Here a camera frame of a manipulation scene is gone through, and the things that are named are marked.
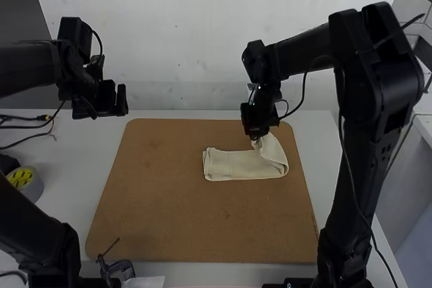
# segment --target wire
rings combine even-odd
[[[277,102],[277,103],[280,103],[280,102],[285,103],[285,104],[286,104],[286,111],[285,111],[285,114],[284,114],[284,115],[288,114],[288,111],[290,110],[290,104],[288,104],[288,101],[286,101],[285,99],[279,99],[279,100],[276,101],[276,102]]]
[[[306,76],[308,75],[308,73],[313,69],[313,67],[317,63],[322,62],[322,61],[326,61],[326,60],[334,61],[334,58],[332,56],[330,56],[330,55],[319,55],[318,57],[315,57],[312,60],[312,62],[310,63],[308,69],[305,71],[305,73],[303,75],[302,98],[301,98],[300,102],[290,112],[287,111],[284,115],[282,115],[281,117],[279,117],[280,121],[282,119],[284,119],[285,117],[288,117],[288,116],[294,114],[302,106],[302,104],[304,102],[304,95],[306,93]]]
[[[345,73],[344,70],[341,69],[342,73],[343,73],[343,77],[344,77],[344,87],[342,88],[342,102],[344,101],[344,97],[345,97]],[[393,285],[395,288],[398,288],[398,284],[396,283],[396,280],[394,278],[393,272],[389,266],[389,264],[387,263],[387,260],[385,259],[384,255],[381,253],[381,251],[379,251],[378,249],[378,245],[377,245],[377,240],[375,239],[375,234],[373,233],[372,230],[372,226],[369,225],[368,221],[366,220],[366,217],[363,215],[360,206],[358,205],[358,200],[357,200],[357,195],[356,195],[356,187],[354,185],[354,176],[352,174],[352,169],[351,169],[351,164],[350,161],[348,160],[348,155],[346,153],[346,149],[345,149],[345,145],[344,145],[344,138],[342,135],[342,106],[340,106],[339,108],[339,113],[337,115],[337,130],[339,133],[339,141],[340,141],[340,146],[342,147],[342,154],[344,156],[345,162],[346,162],[346,166],[348,168],[348,173],[350,174],[350,183],[351,183],[351,189],[352,189],[352,196],[354,199],[354,205],[356,208],[356,211],[358,213],[358,215],[360,216],[360,218],[362,219],[362,221],[365,223],[369,233],[371,234],[371,238],[372,238],[372,242],[373,242],[373,247],[375,249],[375,251],[377,252],[378,256],[380,257],[380,259],[383,261],[390,277],[391,280],[393,281]]]
[[[249,100],[248,100],[248,104],[249,104],[249,105],[251,105],[251,101],[250,101],[250,100],[252,99],[252,96],[254,95],[256,89],[257,89],[257,86],[255,86],[255,87],[252,89],[252,91],[250,92]]]
[[[18,278],[20,278],[22,280],[24,285],[27,285],[27,278],[24,275],[24,273],[22,273],[21,271],[13,270],[13,271],[7,271],[7,272],[0,273],[0,278],[1,277],[7,277],[7,276],[17,276]]]
[[[21,116],[15,116],[15,115],[0,115],[0,119],[19,119],[20,121],[37,121],[38,117],[21,117]]]
[[[100,54],[99,54],[99,58],[97,59],[97,64],[99,64],[101,62],[102,59],[102,54],[103,54],[103,46],[102,46],[102,40],[99,37],[99,35],[96,33],[95,30],[92,30],[92,33],[94,35],[94,37],[96,37],[98,43],[99,43],[99,48],[100,48]]]
[[[55,111],[54,115],[51,116],[50,118],[48,118],[48,120],[40,125],[11,125],[11,126],[0,126],[0,129],[35,129],[35,128],[42,128],[48,124],[51,123],[51,121],[57,116],[57,114],[60,112],[61,108],[63,107],[63,105],[66,103],[66,100],[63,101],[59,108]]]
[[[17,146],[18,144],[21,144],[22,142],[25,142],[27,140],[31,140],[32,138],[38,138],[38,137],[41,137],[41,136],[50,135],[51,132],[53,131],[53,128],[54,128],[54,119],[52,119],[51,122],[52,123],[51,123],[51,127],[49,128],[49,131],[44,132],[44,133],[39,133],[39,134],[28,136],[26,138],[23,138],[23,139],[17,141],[17,142],[11,143],[11,144],[9,144],[7,146],[0,146],[0,150],[7,150],[8,148],[13,148],[14,146]]]

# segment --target wall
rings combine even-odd
[[[51,36],[61,16],[80,16],[103,40],[105,74],[128,87],[133,109],[238,109],[251,40],[277,42],[347,8],[393,0],[40,0]],[[301,76],[283,94],[300,100]],[[305,109],[337,102],[332,71],[311,74]]]
[[[395,253],[410,288],[428,287],[432,281],[432,203]]]
[[[46,40],[50,34],[38,0],[0,0],[0,42]],[[1,108],[55,108],[57,87],[32,89],[0,99]]]

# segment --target cloth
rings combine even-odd
[[[209,181],[280,178],[288,172],[285,152],[272,134],[252,141],[254,150],[220,151],[207,148],[202,153],[204,176]]]

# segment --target duct tape roll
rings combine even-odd
[[[27,199],[35,203],[43,193],[43,182],[32,167],[19,167],[9,173],[6,178]]]

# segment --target yellow label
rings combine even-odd
[[[22,190],[25,186],[32,182],[33,171],[30,169],[20,169],[12,173],[7,179],[16,189]]]

